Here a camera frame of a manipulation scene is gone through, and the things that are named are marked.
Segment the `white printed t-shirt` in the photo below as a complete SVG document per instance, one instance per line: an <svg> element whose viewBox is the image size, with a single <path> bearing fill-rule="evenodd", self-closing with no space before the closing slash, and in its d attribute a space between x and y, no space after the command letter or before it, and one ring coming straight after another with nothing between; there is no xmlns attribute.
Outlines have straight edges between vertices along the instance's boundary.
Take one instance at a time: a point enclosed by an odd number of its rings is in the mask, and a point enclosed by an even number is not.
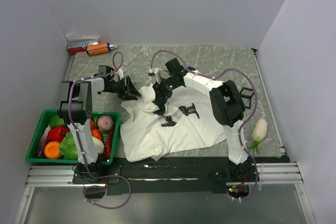
<svg viewBox="0 0 336 224"><path fill-rule="evenodd" d="M210 99L191 88L179 87L165 104L163 116L154 114L152 86L139 90L138 100L123 101L129 119L120 127L125 157L130 162L159 160L169 153L212 147L226 140L214 118Z"/></svg>

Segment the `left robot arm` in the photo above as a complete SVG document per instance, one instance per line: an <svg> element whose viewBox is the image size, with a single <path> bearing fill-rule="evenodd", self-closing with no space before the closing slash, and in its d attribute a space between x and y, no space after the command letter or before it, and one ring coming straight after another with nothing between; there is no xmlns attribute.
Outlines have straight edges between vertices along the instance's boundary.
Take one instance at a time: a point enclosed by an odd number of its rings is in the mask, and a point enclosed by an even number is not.
<svg viewBox="0 0 336 224"><path fill-rule="evenodd" d="M118 69L99 66L98 73L77 81L63 81L60 85L58 116L68 125L78 153L78 174L92 183L103 179L101 157L94 146L90 119L93 93L116 93L121 100L137 100L141 97L129 76L115 81Z"/></svg>

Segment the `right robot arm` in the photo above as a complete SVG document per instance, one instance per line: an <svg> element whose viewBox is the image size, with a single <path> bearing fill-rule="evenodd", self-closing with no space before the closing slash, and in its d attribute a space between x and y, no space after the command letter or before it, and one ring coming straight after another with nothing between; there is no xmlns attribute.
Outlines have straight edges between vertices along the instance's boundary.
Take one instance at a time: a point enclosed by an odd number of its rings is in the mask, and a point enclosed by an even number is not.
<svg viewBox="0 0 336 224"><path fill-rule="evenodd" d="M226 132L229 168L222 175L231 177L235 181L243 180L251 168L251 159L246 152L244 134L242 133L246 107L234 81L222 82L211 79L194 68L184 68L176 58L168 61L165 66L169 74L166 79L160 77L159 68L151 67L149 69L149 75L156 78L156 83L153 85L155 92L153 103L158 109L154 113L160 117L161 125L175 126L181 115L194 113L199 116L195 105L181 106L172 115L164 114L166 103L176 88L192 88L207 96L214 119L223 126Z"/></svg>

